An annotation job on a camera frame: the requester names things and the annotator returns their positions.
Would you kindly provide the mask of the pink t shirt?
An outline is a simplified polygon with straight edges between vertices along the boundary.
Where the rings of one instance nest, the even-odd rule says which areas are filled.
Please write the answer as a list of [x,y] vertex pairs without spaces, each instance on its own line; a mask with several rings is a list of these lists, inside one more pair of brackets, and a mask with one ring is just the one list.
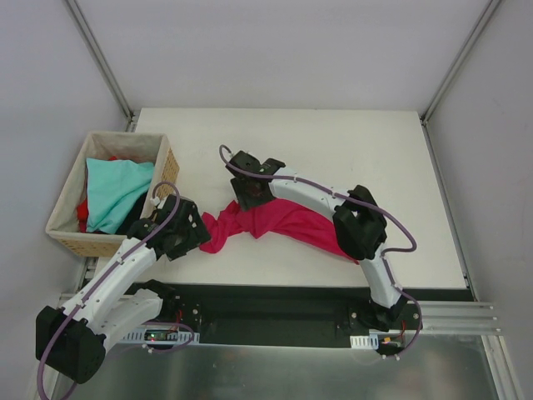
[[340,249],[333,222],[288,200],[275,199],[248,211],[233,200],[217,217],[203,213],[202,221],[211,235],[211,240],[200,246],[205,253],[219,253],[228,238],[241,233],[249,233],[255,239],[276,233],[359,263]]

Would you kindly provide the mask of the wicker basket with cloth liner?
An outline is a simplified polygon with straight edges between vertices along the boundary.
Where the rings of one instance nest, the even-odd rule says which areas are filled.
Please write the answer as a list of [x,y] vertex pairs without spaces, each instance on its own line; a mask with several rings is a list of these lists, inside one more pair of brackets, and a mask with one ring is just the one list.
[[75,159],[46,225],[46,234],[80,257],[111,257],[120,247],[123,235],[84,233],[79,230],[77,206],[87,194],[87,158],[108,160],[115,156],[136,163],[150,162],[155,171],[149,187],[153,196],[172,193],[161,181],[174,183],[179,165],[167,135],[139,132],[90,132]]

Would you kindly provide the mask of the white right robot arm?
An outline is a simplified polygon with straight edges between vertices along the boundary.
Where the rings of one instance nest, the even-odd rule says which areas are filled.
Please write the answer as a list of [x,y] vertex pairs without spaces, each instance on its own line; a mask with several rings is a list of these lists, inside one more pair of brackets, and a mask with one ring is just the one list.
[[388,211],[379,207],[369,189],[327,187],[303,177],[285,163],[269,158],[260,162],[251,154],[231,152],[221,145],[219,156],[233,175],[231,184],[245,210],[276,199],[303,206],[332,222],[341,251],[361,266],[370,299],[356,311],[359,323],[386,332],[401,323],[408,298],[396,281],[388,253],[413,253],[412,234]]

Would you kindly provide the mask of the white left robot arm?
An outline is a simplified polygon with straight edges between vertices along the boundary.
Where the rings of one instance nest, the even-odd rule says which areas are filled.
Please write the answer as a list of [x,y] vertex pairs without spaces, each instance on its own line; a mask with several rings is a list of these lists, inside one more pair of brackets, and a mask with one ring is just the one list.
[[150,321],[181,323],[177,291],[165,283],[151,279],[128,300],[122,296],[160,258],[181,258],[210,238],[192,200],[165,197],[149,217],[131,225],[116,253],[85,287],[61,307],[46,306],[37,315],[39,367],[86,383],[134,328]]

